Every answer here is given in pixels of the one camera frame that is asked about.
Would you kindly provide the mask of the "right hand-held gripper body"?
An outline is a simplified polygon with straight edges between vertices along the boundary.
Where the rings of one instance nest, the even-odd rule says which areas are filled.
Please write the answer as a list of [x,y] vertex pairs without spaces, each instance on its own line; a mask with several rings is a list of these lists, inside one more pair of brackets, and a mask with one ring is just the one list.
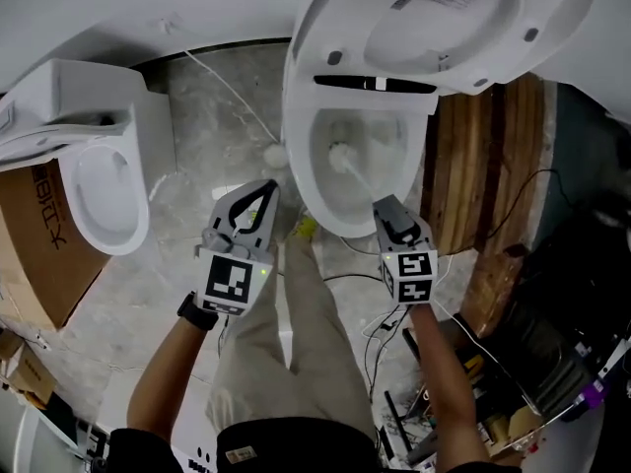
[[438,279],[438,251],[429,224],[407,210],[416,225],[391,234],[375,216],[373,204],[382,278],[396,305],[428,304]]

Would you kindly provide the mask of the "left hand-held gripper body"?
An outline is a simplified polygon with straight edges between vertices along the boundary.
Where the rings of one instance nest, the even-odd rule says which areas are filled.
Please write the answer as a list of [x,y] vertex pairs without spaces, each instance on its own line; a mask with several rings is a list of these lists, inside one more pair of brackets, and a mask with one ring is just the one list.
[[195,261],[193,302],[204,311],[244,316],[265,287],[274,258],[259,246],[207,229],[196,247]]

